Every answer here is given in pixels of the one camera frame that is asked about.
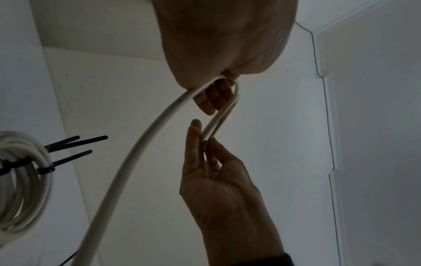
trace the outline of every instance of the white cable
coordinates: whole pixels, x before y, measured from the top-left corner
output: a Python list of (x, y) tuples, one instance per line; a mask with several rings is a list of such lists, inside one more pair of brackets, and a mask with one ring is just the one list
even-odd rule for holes
[[(140, 159), (142, 153), (146, 150), (149, 143), (161, 130), (161, 128), (171, 119), (171, 117), (187, 104), (194, 96), (204, 91), (212, 82), (218, 79), (225, 79), (224, 76), (218, 76), (207, 84), (200, 88), (188, 90), (181, 95), (176, 101), (174, 101), (165, 111), (149, 126), (149, 128), (143, 133), (140, 139), (133, 146), (130, 153), (127, 155), (123, 164), (120, 166), (117, 174), (114, 177), (108, 191), (102, 200), (102, 203), (92, 220), (92, 223), (83, 238), (82, 244), (80, 245), (79, 252), (73, 263), (73, 266), (89, 266), (91, 261), (98, 249), (104, 232), (107, 228), (108, 223), (113, 215), (114, 209), (118, 203), (118, 200), (123, 192), (123, 189), (127, 183), (133, 168)], [(214, 135), (219, 129), (225, 118), (228, 116), (230, 109), (239, 100), (239, 86), (235, 83), (235, 91), (233, 97), (224, 105), (224, 107), (212, 118), (210, 123), (202, 131), (202, 140), (207, 138), (209, 135)]]
[[(38, 168), (52, 166), (48, 151), (35, 139), (22, 133), (0, 132), (3, 167), (5, 160), (13, 163), (26, 157), (31, 157)], [(0, 176), (0, 246), (22, 237), (36, 224), (53, 184), (53, 174), (37, 174), (32, 163), (12, 171)]]

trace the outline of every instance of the white ceiling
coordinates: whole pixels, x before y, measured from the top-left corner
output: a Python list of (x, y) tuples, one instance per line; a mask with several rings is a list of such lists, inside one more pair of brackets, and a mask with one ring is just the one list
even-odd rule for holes
[[(315, 31), (376, 0), (300, 0), (297, 21)], [(164, 60), (145, 0), (30, 0), (43, 46)]]

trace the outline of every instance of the wire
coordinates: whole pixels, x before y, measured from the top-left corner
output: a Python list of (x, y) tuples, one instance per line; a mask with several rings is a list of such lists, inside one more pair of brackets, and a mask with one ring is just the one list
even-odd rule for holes
[[(79, 251), (73, 263), (73, 266), (88, 266), (98, 249), (98, 245), (104, 235), (104, 232), (110, 222), (113, 215), (114, 209), (118, 203), (118, 200), (123, 192), (123, 189), (133, 171), (133, 168), (139, 161), (141, 155), (146, 150), (149, 143), (157, 135), (157, 133), (163, 128), (163, 126), (171, 119), (171, 117), (179, 111), (183, 106), (187, 104), (194, 96), (203, 92), (208, 86), (218, 80), (225, 79), (225, 76), (217, 76), (209, 81), (202, 87), (191, 89), (176, 99), (165, 111), (149, 126), (149, 128), (143, 133), (140, 139), (133, 146), (130, 153), (127, 155), (123, 164), (120, 166), (117, 174), (114, 177), (108, 191), (102, 200), (102, 203), (92, 220), (92, 223), (83, 238), (82, 244), (80, 245)], [(230, 110), (239, 100), (239, 85), (235, 83), (235, 91), (233, 97), (224, 105), (224, 107), (212, 118), (209, 124), (202, 131), (202, 140), (206, 139), (210, 135), (214, 135), (219, 129), (221, 124), (228, 116)]]
[[(0, 163), (32, 158), (39, 168), (52, 167), (47, 149), (17, 132), (0, 132)], [(28, 163), (0, 176), (0, 246), (25, 235), (44, 212), (50, 199), (53, 174), (39, 174)]]

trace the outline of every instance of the person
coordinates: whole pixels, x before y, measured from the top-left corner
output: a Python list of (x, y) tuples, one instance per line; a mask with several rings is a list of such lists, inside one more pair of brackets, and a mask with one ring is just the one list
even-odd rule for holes
[(215, 137), (205, 161), (201, 128), (193, 120), (187, 131), (180, 195), (202, 232), (209, 265), (293, 266), (246, 167)]
[[(268, 69), (284, 50), (298, 0), (152, 0), (165, 58), (185, 89), (223, 74), (195, 97), (212, 115), (234, 80)], [(201, 123), (186, 137), (180, 195), (199, 226), (211, 266), (293, 265), (244, 164), (215, 138), (203, 157)], [(207, 178), (204, 169), (210, 169)]]
[(298, 0), (152, 0), (167, 63), (185, 89), (214, 82), (195, 97), (208, 115), (231, 98), (242, 74), (268, 69), (284, 50)]

